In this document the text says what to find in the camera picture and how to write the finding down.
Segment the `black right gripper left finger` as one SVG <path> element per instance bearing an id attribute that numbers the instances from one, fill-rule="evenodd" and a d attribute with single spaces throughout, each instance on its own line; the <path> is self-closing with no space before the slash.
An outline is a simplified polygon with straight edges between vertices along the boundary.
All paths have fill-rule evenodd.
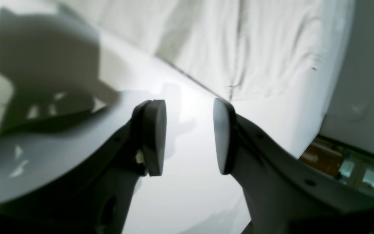
<path id="1" fill-rule="evenodd" d="M 120 234 L 140 177 L 161 176 L 165 100 L 147 100 L 88 159 L 0 205 L 0 234 Z"/>

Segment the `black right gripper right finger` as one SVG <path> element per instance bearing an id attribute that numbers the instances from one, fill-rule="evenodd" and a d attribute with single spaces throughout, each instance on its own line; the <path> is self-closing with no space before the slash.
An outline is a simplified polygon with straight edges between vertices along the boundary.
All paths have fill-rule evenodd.
<path id="1" fill-rule="evenodd" d="M 256 234 L 374 234 L 374 198 L 291 156 L 264 130 L 213 104 L 219 171 L 243 188 Z"/>

